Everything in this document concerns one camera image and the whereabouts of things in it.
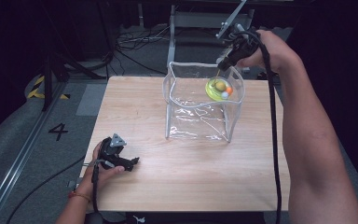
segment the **orange ball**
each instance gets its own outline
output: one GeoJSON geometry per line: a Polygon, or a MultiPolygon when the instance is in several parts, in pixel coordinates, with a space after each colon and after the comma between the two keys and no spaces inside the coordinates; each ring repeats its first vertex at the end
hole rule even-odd
{"type": "Polygon", "coordinates": [[[226,92],[228,93],[228,95],[231,95],[231,93],[232,93],[232,88],[231,88],[231,87],[227,87],[227,88],[226,88],[226,92]]]}

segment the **person's right arm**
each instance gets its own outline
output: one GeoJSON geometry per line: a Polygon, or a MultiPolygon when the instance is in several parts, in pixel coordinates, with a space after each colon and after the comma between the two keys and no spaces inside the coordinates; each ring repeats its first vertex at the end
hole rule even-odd
{"type": "MultiPolygon", "coordinates": [[[[358,223],[358,201],[333,125],[298,55],[268,31],[257,31],[279,74],[284,99],[283,149],[291,177],[294,223],[358,223]]],[[[264,66],[260,49],[239,66],[264,66]]]]}

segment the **table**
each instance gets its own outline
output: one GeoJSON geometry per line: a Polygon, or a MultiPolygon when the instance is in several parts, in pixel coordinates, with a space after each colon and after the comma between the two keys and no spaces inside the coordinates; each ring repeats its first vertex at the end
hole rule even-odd
{"type": "MultiPolygon", "coordinates": [[[[162,81],[162,77],[108,81],[85,162],[91,160],[94,147],[113,133],[127,142],[121,157],[141,159],[132,172],[115,176],[99,191],[99,209],[276,210],[267,81],[244,81],[246,94],[231,143],[166,139],[162,81]]],[[[276,100],[282,210],[287,210],[290,177],[282,150],[282,104],[276,100]]]]}

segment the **person's left hand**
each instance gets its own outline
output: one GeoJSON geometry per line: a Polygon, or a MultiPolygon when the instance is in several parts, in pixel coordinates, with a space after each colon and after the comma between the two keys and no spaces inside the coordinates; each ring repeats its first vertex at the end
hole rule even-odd
{"type": "MultiPolygon", "coordinates": [[[[98,153],[101,149],[101,143],[102,142],[100,142],[94,148],[94,151],[92,154],[92,161],[89,163],[89,167],[86,169],[86,172],[83,175],[83,179],[82,179],[80,185],[77,187],[76,192],[85,193],[85,194],[91,196],[91,193],[92,193],[92,183],[91,183],[92,172],[94,171],[94,162],[95,162],[95,160],[97,160],[98,153]]],[[[115,168],[111,168],[108,170],[105,170],[101,166],[101,164],[98,164],[98,166],[99,166],[98,189],[103,188],[103,186],[106,184],[107,180],[110,179],[111,177],[113,177],[114,175],[118,175],[118,174],[124,172],[123,166],[117,166],[115,168]]]]}

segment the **hand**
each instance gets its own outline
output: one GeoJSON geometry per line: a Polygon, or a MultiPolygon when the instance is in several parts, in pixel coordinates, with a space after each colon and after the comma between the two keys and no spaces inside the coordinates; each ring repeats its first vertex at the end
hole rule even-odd
{"type": "MultiPolygon", "coordinates": [[[[89,167],[86,169],[86,172],[83,175],[83,179],[79,186],[76,189],[76,192],[87,194],[89,196],[92,195],[92,172],[94,171],[94,162],[98,158],[98,153],[101,149],[101,143],[100,142],[93,151],[92,154],[92,161],[89,163],[89,167]]],[[[123,166],[117,166],[115,168],[111,168],[108,170],[105,170],[101,164],[98,164],[99,167],[99,175],[98,175],[98,189],[103,188],[103,186],[106,184],[107,180],[112,178],[114,175],[118,175],[124,172],[123,166]]]]}
{"type": "MultiPolygon", "coordinates": [[[[269,52],[273,72],[280,73],[282,70],[287,69],[291,62],[295,63],[297,60],[300,60],[298,55],[280,37],[271,31],[258,30],[257,32],[260,33],[261,42],[263,42],[269,52]]],[[[260,66],[264,68],[261,50],[258,49],[252,56],[239,60],[237,66],[260,66]]]]}

